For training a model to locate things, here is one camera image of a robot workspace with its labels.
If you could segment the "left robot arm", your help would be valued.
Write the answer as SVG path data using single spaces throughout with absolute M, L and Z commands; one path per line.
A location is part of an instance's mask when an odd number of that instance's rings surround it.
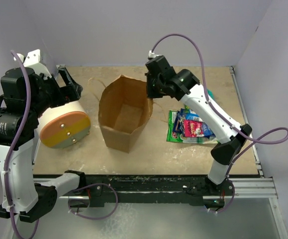
M 33 180 L 32 150 L 39 117 L 48 108 L 77 101 L 83 90 L 65 67 L 59 73 L 62 87 L 53 76 L 29 67 L 10 69 L 0 80 L 0 218 L 18 215 L 21 221 L 33 223 L 49 213 L 59 197 L 87 190 L 85 174 L 74 170 L 41 184 Z

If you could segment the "green white chips bag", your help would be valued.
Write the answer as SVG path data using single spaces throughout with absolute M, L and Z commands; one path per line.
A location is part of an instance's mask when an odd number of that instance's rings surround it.
M 167 142 L 216 144 L 217 139 L 203 120 L 189 109 L 169 111 Z

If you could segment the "blue Kettle chips bag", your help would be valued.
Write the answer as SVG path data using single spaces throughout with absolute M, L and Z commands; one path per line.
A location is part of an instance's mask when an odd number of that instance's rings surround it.
M 173 132 L 175 133 L 184 132 L 184 120 L 186 119 L 186 114 L 189 112 L 190 112 L 189 109 L 181 109 L 180 111 L 176 112 Z

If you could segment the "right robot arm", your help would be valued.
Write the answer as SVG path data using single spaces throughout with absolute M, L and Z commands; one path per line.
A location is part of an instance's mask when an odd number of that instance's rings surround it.
M 208 193 L 217 195 L 223 190 L 232 159 L 244 146 L 252 128 L 248 124 L 241 125 L 216 102 L 211 102 L 209 94 L 190 70 L 175 72 L 163 55 L 150 58 L 145 66 L 148 69 L 145 74 L 148 98 L 175 98 L 197 113 L 216 136 L 218 144 L 210 152 L 213 163 L 205 187 Z

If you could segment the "teal white snack pack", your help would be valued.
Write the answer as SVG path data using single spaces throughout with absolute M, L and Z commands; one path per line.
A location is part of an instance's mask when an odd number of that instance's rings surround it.
M 207 92 L 208 92 L 208 95 L 213 99 L 215 100 L 215 97 L 214 97 L 214 94 L 211 90 L 207 89 Z

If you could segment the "blue Burts sea salt bag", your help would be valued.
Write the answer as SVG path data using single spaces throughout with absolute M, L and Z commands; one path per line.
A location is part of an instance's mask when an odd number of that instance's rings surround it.
M 215 137 L 215 134 L 206 123 L 204 122 L 201 123 L 201 129 L 204 137 L 206 138 Z

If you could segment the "brown paper bag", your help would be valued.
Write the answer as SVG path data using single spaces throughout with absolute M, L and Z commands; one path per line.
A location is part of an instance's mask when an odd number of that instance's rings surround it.
M 153 99 L 147 96 L 148 84 L 120 75 L 104 86 L 98 100 L 98 124 L 108 149 L 129 153 L 150 119 Z

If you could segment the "pink red snack packet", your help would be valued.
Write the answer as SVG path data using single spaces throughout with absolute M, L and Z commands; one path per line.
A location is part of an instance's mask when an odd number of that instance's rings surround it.
M 194 120 L 184 120 L 185 137 L 204 137 L 202 122 Z

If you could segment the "small blue snack bar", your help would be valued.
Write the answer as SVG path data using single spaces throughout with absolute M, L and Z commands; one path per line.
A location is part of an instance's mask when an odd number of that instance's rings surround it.
M 186 120 L 193 120 L 197 122 L 203 122 L 203 120 L 197 115 L 193 113 L 187 113 L 186 114 Z

